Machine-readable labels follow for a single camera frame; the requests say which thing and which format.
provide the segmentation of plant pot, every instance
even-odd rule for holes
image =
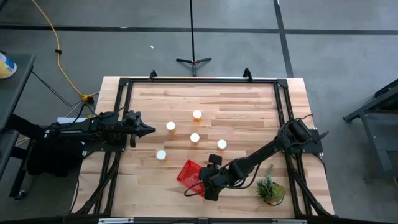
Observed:
[[[269,205],[279,205],[284,200],[284,196],[285,195],[282,195],[281,197],[271,197],[271,196],[265,197],[264,202]]]

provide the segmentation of potted plant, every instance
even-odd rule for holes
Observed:
[[[274,165],[269,165],[266,178],[257,183],[257,192],[265,203],[269,205],[279,205],[282,203],[286,191],[283,186],[272,181],[271,174],[273,169]]]

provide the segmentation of tripod base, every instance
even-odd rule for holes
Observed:
[[[193,60],[193,61],[177,58],[176,61],[177,62],[185,62],[185,63],[190,64],[192,66],[192,76],[195,77],[197,75],[197,65],[201,62],[209,62],[209,61],[211,61],[211,58],[204,58],[204,59]]]

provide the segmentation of black clamp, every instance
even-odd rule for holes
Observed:
[[[248,77],[249,82],[253,82],[253,76],[251,76],[251,72],[248,68],[245,68],[244,72],[243,72],[243,78],[246,78],[246,77]]]
[[[150,73],[150,75],[149,75],[148,81],[151,82],[151,81],[154,79],[155,76],[157,76],[157,74],[156,74],[155,70],[153,70],[153,71]]]

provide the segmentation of small succulent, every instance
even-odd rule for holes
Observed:
[[[260,198],[269,204],[278,204],[286,194],[285,188],[272,181],[272,170],[274,165],[271,164],[267,170],[266,178],[257,183],[257,192]]]

